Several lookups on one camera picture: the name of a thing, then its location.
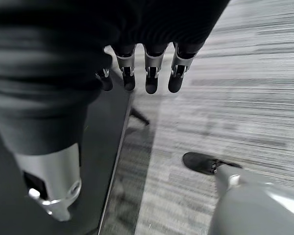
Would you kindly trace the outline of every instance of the striped carpet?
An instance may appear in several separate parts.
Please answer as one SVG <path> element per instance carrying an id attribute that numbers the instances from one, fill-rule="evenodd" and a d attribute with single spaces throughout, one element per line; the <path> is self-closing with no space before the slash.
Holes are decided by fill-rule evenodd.
<path id="1" fill-rule="evenodd" d="M 136 49 L 135 107 L 102 234 L 205 235 L 214 179 L 183 167 L 188 151 L 215 155 L 294 188 L 294 0 L 232 0 L 186 74 L 167 89 L 173 46 L 154 95 Z"/>

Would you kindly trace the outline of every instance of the black shoe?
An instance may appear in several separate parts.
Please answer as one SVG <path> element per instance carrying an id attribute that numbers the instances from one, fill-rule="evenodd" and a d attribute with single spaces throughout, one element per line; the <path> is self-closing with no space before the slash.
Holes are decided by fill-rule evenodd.
<path id="1" fill-rule="evenodd" d="M 214 175 L 216 169 L 223 164 L 242 168 L 239 164 L 224 162 L 213 156 L 194 152 L 184 154 L 183 163 L 188 169 L 205 175 Z"/>

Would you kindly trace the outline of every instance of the silver metal cylinder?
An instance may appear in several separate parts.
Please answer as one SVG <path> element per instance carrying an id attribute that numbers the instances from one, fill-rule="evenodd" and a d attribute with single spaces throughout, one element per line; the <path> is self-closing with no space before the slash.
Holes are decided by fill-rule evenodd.
<path id="1" fill-rule="evenodd" d="M 159 72 L 161 70 L 161 64 L 163 60 L 163 56 L 166 52 L 166 50 L 163 51 L 163 53 L 159 56 L 151 56 L 147 53 L 146 48 L 145 49 L 145 70 L 147 77 L 150 77 L 150 68 L 155 67 L 156 68 L 156 74 L 155 78 L 158 78 Z"/>
<path id="2" fill-rule="evenodd" d="M 294 235 L 294 189 L 226 164 L 215 177 L 220 199 L 209 235 Z"/>
<path id="3" fill-rule="evenodd" d="M 15 159 L 23 173 L 44 184 L 46 192 L 42 192 L 34 182 L 27 183 L 28 195 L 56 220 L 69 220 L 72 215 L 68 208 L 78 198 L 82 185 L 78 144 L 46 155 L 16 154 Z"/>
<path id="4" fill-rule="evenodd" d="M 133 76 L 134 75 L 134 69 L 135 69 L 135 48 L 136 48 L 136 45 L 132 51 L 132 54 L 128 57 L 122 57 L 122 56 L 118 56 L 116 54 L 116 57 L 117 57 L 117 61 L 118 61 L 118 64 L 119 64 L 119 68 L 123 74 L 123 76 L 125 75 L 125 72 L 124 72 L 124 68 L 128 67 L 130 68 L 130 75 Z"/>
<path id="5" fill-rule="evenodd" d="M 204 43 L 202 43 L 201 45 L 200 45 L 200 47 L 199 47 L 199 49 L 198 49 L 198 51 L 200 50 L 200 48 L 202 47 L 204 45 Z M 178 66 L 180 65 L 180 66 L 184 66 L 185 68 L 184 68 L 184 71 L 183 71 L 183 73 L 181 74 L 181 78 L 183 78 L 184 77 L 184 75 L 185 75 L 185 73 L 188 71 L 188 69 L 190 68 L 190 66 L 191 66 L 191 64 L 192 64 L 192 62 L 193 62 L 193 60 L 194 60 L 194 58 L 195 58 L 195 56 L 196 55 L 194 55 L 192 58 L 189 58 L 189 59 L 183 59 L 183 58 L 181 58 L 181 57 L 179 57 L 178 56 L 178 49 L 179 49 L 179 47 L 178 47 L 178 44 L 176 45 L 176 47 L 175 47 L 175 52 L 174 52 L 174 56 L 173 56 L 173 60 L 172 60 L 172 65 L 171 65 L 171 69 L 172 69 L 172 71 L 171 71 L 171 74 L 175 77 L 176 76 L 176 71 L 177 71 L 177 68 L 178 68 Z"/>

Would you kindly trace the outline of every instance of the black fabric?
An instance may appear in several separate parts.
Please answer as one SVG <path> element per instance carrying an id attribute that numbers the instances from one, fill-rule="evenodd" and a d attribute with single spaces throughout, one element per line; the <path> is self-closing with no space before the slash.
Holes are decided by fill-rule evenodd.
<path id="1" fill-rule="evenodd" d="M 78 206 L 72 205 L 77 206 L 72 220 L 54 220 L 28 197 L 16 161 L 0 140 L 0 235 L 85 235 L 98 227 L 130 102 L 130 94 L 116 82 L 121 78 L 113 71 L 110 75 L 113 90 L 102 92 L 88 107 L 81 145 L 82 190 Z"/>
<path id="2" fill-rule="evenodd" d="M 195 152 L 188 152 L 184 154 L 182 159 L 184 165 L 188 169 L 206 175 L 214 174 L 211 169 L 213 169 L 213 164 L 216 160 L 217 159 L 212 156 Z"/>
<path id="3" fill-rule="evenodd" d="M 0 133 L 5 144 L 23 154 L 70 146 L 80 131 L 69 132 L 81 128 L 82 118 L 72 120 L 81 123 L 65 135 L 57 126 L 98 96 L 101 86 L 94 72 L 112 62 L 104 46 L 203 43 L 227 3 L 0 0 Z M 46 126 L 54 131 L 46 135 Z M 32 130 L 35 139 L 21 141 Z"/>

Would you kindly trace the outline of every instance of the chair leg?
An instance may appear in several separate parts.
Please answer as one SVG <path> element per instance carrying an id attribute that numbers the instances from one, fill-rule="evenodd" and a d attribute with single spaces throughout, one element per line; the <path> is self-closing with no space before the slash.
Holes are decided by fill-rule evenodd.
<path id="1" fill-rule="evenodd" d="M 142 115 L 140 112 L 138 112 L 137 109 L 135 108 L 131 109 L 131 116 L 136 117 L 137 119 L 142 121 L 146 126 L 149 125 L 149 120 L 146 117 L 144 117 L 144 115 Z"/>

